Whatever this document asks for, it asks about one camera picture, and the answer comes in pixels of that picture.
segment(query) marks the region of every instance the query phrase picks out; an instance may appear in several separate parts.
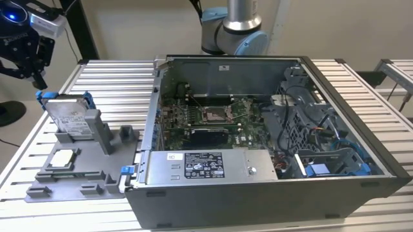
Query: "sticker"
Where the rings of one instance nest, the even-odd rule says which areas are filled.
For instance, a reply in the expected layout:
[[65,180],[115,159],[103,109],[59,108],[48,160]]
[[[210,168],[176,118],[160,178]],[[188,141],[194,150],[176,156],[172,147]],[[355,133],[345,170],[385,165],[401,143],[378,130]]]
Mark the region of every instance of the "sticker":
[[84,116],[60,116],[57,120],[59,129],[71,136],[92,134],[91,128],[84,121]]
[[182,160],[183,153],[168,153],[167,160]]
[[228,65],[219,65],[219,71],[230,71]]
[[187,179],[224,178],[224,163],[220,152],[186,153]]

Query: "blue plastic clip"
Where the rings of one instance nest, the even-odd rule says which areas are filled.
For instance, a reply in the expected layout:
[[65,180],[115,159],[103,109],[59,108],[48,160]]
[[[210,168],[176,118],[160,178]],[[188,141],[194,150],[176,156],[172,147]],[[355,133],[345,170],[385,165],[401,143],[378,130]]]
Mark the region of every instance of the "blue plastic clip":
[[84,92],[83,97],[84,97],[85,101],[89,104],[89,109],[96,109],[93,98],[92,98],[92,95],[91,95],[91,93],[88,91]]
[[135,166],[123,166],[120,168],[121,175],[133,175],[133,173],[135,173]]
[[45,92],[44,94],[40,90],[36,92],[36,100],[40,103],[43,110],[45,110],[45,107],[41,102],[41,99],[56,99],[57,96],[59,96],[57,92]]

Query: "power supply label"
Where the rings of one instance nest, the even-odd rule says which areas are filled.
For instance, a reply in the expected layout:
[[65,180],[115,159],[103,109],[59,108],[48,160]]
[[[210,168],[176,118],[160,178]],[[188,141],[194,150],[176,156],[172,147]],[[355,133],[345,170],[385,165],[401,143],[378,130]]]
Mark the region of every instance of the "power supply label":
[[186,178],[224,178],[220,152],[186,153]]

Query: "aluminum extrusion table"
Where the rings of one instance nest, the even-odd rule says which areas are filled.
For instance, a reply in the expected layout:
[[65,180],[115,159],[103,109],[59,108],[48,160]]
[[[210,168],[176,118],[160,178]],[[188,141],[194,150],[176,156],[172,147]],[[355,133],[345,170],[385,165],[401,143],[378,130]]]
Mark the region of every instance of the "aluminum extrusion table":
[[[343,99],[395,159],[413,175],[413,125],[345,63],[314,60]],[[111,128],[132,125],[143,132],[152,86],[152,61],[89,61],[77,65],[60,92],[93,95]],[[0,230],[139,231],[127,199],[25,203],[25,190],[45,162],[56,126],[43,114],[0,175]],[[135,162],[140,160],[136,151]],[[389,198],[373,199],[345,219],[195,228],[188,232],[413,231],[413,182]]]
[[413,59],[382,59],[375,67],[413,94]]

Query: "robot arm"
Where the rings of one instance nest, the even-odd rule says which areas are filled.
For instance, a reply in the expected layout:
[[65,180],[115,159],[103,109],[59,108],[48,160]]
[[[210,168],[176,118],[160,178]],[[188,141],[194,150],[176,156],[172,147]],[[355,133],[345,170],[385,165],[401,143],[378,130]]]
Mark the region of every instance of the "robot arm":
[[[190,0],[202,22],[202,50],[211,55],[262,55],[268,44],[260,30],[258,0],[227,0],[227,8],[202,12],[199,0]],[[36,0],[0,0],[0,57],[13,62],[16,69],[0,73],[28,80],[45,89],[44,67],[49,66],[53,38],[61,34],[67,19],[61,9]]]
[[0,0],[0,57],[17,67],[6,68],[0,61],[0,73],[31,81],[37,89],[47,88],[44,67],[51,64],[52,38],[64,30],[63,14],[36,0]]
[[260,30],[258,0],[227,0],[202,16],[202,50],[211,55],[262,55],[268,36]]

